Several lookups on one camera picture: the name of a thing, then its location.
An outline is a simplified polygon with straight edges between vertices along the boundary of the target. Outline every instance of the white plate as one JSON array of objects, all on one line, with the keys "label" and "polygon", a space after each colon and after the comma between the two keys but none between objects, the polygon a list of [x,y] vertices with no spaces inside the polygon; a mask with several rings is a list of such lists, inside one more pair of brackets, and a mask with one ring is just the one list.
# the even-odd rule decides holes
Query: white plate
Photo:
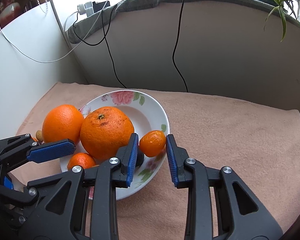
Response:
[{"label": "white plate", "polygon": [[[117,90],[101,95],[80,109],[86,117],[90,112],[103,107],[115,106],[123,111],[131,120],[134,131],[139,135],[139,140],[152,130],[162,130],[167,136],[170,133],[170,126],[166,112],[162,106],[150,95],[135,90]],[[86,152],[79,142],[75,153]],[[60,158],[62,172],[67,171],[67,164],[72,155]],[[165,152],[157,157],[148,158],[145,156],[143,164],[135,170],[133,181],[129,188],[117,188],[117,200],[126,198],[142,189],[158,172]],[[93,187],[90,190],[89,198],[92,199]]]}]

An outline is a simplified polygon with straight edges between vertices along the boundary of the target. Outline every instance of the screw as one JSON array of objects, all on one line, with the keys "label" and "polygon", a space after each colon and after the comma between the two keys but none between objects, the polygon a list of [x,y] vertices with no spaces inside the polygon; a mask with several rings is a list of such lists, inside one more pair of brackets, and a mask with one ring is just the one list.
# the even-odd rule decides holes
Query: screw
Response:
[{"label": "screw", "polygon": [[72,171],[75,172],[75,173],[77,173],[77,172],[80,172],[81,169],[82,169],[81,166],[78,166],[78,165],[77,165],[77,166],[74,166],[74,167],[72,168]]},{"label": "screw", "polygon": [[26,222],[25,217],[20,216],[20,217],[19,217],[19,222],[20,222],[20,224],[23,224],[24,222]]},{"label": "screw", "polygon": [[32,188],[29,189],[29,195],[30,195],[30,196],[34,196],[36,192],[37,192],[37,191],[35,190],[34,187],[32,187]]},{"label": "screw", "polygon": [[187,158],[186,162],[189,164],[195,164],[195,159],[194,158]]},{"label": "screw", "polygon": [[109,160],[109,162],[110,162],[111,164],[117,164],[117,163],[119,162],[119,159],[116,158],[116,157],[114,157],[114,158],[111,158],[111,159]]},{"label": "screw", "polygon": [[231,173],[232,172],[232,169],[228,166],[223,167],[222,170],[223,170],[224,173]]}]

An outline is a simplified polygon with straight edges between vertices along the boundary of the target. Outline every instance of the small orange fruit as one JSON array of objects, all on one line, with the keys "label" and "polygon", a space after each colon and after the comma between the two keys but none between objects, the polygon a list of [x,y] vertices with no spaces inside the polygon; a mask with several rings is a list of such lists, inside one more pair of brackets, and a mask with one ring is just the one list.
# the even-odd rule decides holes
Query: small orange fruit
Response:
[{"label": "small orange fruit", "polygon": [[84,119],[80,139],[84,149],[98,161],[114,157],[128,145],[134,127],[129,117],[112,106],[101,107]]},{"label": "small orange fruit", "polygon": [[57,106],[47,114],[43,121],[42,137],[44,142],[70,139],[78,143],[83,120],[83,115],[74,106]]},{"label": "small orange fruit", "polygon": [[166,136],[162,131],[154,130],[143,136],[139,142],[140,150],[148,157],[157,156],[166,144]]},{"label": "small orange fruit", "polygon": [[87,153],[77,153],[71,157],[67,165],[68,171],[71,170],[74,166],[80,165],[84,169],[91,168],[96,166],[96,161],[94,158]]}]

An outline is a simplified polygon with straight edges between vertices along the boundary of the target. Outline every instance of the cloth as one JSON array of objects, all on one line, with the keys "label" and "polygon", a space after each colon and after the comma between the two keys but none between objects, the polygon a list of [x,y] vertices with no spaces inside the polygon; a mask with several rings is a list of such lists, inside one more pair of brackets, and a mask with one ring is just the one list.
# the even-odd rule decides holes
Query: cloth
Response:
[{"label": "cloth", "polygon": [[[25,119],[18,134],[35,134],[61,104],[84,106],[115,90],[57,83]],[[220,96],[143,91],[165,109],[178,146],[208,167],[230,166],[264,203],[285,232],[300,214],[300,114]],[[61,172],[59,160],[27,163],[13,171],[24,184]],[[167,160],[134,195],[117,202],[121,240],[184,238],[187,190],[171,182]],[[87,220],[87,232],[90,226]],[[214,214],[214,232],[217,220]]]},{"label": "cloth", "polygon": [[[260,2],[258,0],[185,0],[185,2],[198,2],[198,1],[228,2],[228,3],[234,3],[242,6],[251,7],[265,12],[270,12],[274,8],[274,6]],[[160,3],[181,3],[181,2],[182,0],[124,0],[122,2],[119,2],[116,5],[107,7],[103,10],[104,26],[109,24],[110,14],[114,7],[115,9],[111,15],[111,20],[115,18],[115,16],[118,13],[121,12],[131,12],[137,10],[150,9],[159,6]],[[280,17],[277,11],[275,11],[273,14],[276,15],[277,17]],[[96,31],[100,30],[102,28],[101,16],[98,18],[97,22],[95,23],[98,15],[99,13],[95,13],[83,19],[82,21],[74,24],[76,34],[83,39],[87,35],[91,26],[93,27],[89,32],[89,34],[87,35],[87,38],[93,33],[95,33]],[[293,17],[286,15],[286,20],[300,28],[300,22],[294,19]],[[74,34],[74,30],[72,26],[67,30],[67,34],[69,37],[69,41],[72,44],[77,44],[80,42],[80,39]]]}]

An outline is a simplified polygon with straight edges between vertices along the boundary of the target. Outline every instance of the white plug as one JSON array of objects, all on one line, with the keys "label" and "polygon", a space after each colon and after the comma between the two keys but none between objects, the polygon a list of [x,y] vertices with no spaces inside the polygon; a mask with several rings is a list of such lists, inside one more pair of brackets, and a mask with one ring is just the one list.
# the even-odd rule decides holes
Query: white plug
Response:
[{"label": "white plug", "polygon": [[80,15],[82,14],[87,14],[87,17],[91,16],[92,14],[94,14],[93,11],[93,6],[92,6],[92,2],[86,2],[85,4],[81,3],[77,5],[77,10],[79,12]]}]

